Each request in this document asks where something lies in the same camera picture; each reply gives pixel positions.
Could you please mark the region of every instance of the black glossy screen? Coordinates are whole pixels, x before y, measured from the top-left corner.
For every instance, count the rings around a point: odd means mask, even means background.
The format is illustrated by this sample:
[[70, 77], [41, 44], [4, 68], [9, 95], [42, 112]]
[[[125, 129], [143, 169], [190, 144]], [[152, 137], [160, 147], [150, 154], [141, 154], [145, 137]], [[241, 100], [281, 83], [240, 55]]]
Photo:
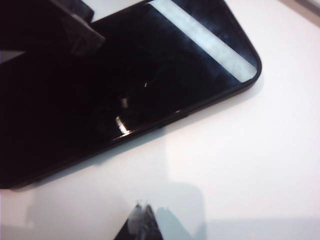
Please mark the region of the black glossy screen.
[[[223, 1], [174, 2], [178, 15], [192, 16], [259, 72], [254, 49]], [[94, 56], [28, 53], [0, 65], [0, 187], [185, 117], [250, 82], [237, 80], [147, 2], [92, 27], [106, 38]]]

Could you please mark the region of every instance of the white surface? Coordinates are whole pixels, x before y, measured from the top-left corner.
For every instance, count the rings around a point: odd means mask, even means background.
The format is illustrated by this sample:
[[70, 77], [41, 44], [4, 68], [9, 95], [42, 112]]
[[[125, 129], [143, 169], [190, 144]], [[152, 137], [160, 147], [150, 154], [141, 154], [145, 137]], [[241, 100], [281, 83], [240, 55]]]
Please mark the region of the white surface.
[[[102, 16], [133, 1], [87, 2]], [[320, 29], [277, 0], [227, 3], [262, 59], [257, 84], [1, 191], [2, 240], [112, 240], [141, 199], [166, 240], [320, 239]]]

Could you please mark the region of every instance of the black smartphone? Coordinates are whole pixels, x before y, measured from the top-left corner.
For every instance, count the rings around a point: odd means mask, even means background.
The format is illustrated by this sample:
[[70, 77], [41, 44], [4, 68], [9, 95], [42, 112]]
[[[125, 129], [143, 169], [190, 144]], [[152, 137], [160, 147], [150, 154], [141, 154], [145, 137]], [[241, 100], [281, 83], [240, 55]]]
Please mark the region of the black smartphone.
[[31, 183], [250, 88], [261, 61], [223, 0], [142, 1], [95, 55], [0, 65], [0, 187]]

